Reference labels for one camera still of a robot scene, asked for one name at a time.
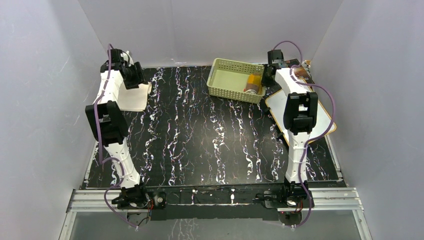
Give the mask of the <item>brown and yellow towel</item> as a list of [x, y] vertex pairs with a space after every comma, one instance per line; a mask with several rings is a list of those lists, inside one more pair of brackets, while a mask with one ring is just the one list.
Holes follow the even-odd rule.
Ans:
[[243, 89], [244, 93], [260, 95], [262, 93], [262, 75], [250, 74], [247, 77], [246, 85]]

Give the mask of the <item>light green plastic basket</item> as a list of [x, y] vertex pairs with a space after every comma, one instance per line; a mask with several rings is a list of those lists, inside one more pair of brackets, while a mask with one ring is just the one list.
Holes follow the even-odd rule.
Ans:
[[263, 75], [264, 66], [215, 58], [206, 82], [211, 96], [258, 104], [265, 96], [266, 87], [262, 86], [261, 94], [243, 92], [250, 74]]

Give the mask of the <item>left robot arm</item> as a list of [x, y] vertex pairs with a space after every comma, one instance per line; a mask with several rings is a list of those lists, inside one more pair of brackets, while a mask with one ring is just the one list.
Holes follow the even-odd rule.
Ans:
[[120, 194], [111, 202], [119, 209], [146, 208], [150, 201], [141, 176], [134, 166], [127, 138], [129, 127], [124, 111], [141, 112], [146, 107], [151, 85], [144, 77], [141, 64], [130, 53], [112, 46], [108, 59], [100, 67], [100, 86], [93, 104], [85, 107], [91, 131], [99, 145], [99, 162], [103, 150], [115, 166]]

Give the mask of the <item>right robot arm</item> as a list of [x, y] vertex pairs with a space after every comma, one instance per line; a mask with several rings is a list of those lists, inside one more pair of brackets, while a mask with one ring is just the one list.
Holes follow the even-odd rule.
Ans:
[[282, 123], [288, 137], [288, 167], [282, 189], [282, 202], [288, 207], [314, 207], [306, 176], [307, 146], [317, 123], [318, 95], [305, 89], [296, 80], [280, 49], [267, 53], [268, 63], [262, 74], [262, 85], [278, 84], [285, 94]]

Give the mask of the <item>cream white towel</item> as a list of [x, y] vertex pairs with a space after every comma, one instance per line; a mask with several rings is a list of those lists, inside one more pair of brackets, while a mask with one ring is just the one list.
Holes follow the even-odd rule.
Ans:
[[141, 83], [138, 88], [126, 89], [122, 84], [119, 88], [117, 104], [121, 111], [143, 112], [147, 107], [148, 96], [152, 91], [152, 84]]

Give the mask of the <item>dark cover book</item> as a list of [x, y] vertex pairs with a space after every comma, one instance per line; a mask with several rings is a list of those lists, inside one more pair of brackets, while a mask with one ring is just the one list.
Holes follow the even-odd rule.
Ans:
[[309, 69], [309, 60], [306, 60], [302, 63], [300, 63], [297, 59], [290, 59], [285, 61], [289, 67], [295, 66], [294, 68], [294, 75], [304, 81], [307, 84], [315, 84], [315, 82], [312, 79], [312, 75], [310, 73]]

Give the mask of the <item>whiteboard with wooden frame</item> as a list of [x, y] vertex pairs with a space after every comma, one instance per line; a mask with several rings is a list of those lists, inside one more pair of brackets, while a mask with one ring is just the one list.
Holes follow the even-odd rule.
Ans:
[[[265, 104], [268, 108], [270, 108], [270, 113], [276, 122], [276, 125], [279, 128], [279, 131], [283, 133], [282, 137], [287, 144], [289, 144], [288, 139], [288, 130], [284, 127], [283, 117], [284, 111], [286, 107], [287, 96], [283, 90], [278, 90], [276, 93], [273, 93], [271, 96], [265, 99]], [[321, 135], [328, 127], [331, 121], [330, 114], [323, 108], [321, 102], [318, 102], [317, 109], [317, 123], [315, 127], [312, 129], [310, 134], [310, 139], [318, 137]]]

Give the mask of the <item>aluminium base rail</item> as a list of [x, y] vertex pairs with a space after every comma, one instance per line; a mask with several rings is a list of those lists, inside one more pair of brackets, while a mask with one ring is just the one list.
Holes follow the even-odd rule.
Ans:
[[[355, 188], [312, 188], [311, 196], [314, 206], [312, 210], [363, 210], [363, 204]], [[140, 207], [135, 205], [122, 206], [112, 200], [120, 194], [119, 190], [76, 190], [68, 204], [68, 212], [145, 212], [147, 209], [162, 210], [171, 206], [188, 207], [239, 207], [257, 204], [267, 209], [277, 211], [307, 211], [308, 206], [297, 208], [294, 203], [286, 205], [277, 190], [261, 191], [257, 189], [237, 189], [235, 187], [218, 187], [214, 189], [177, 188], [154, 190], [149, 193], [148, 202]]]

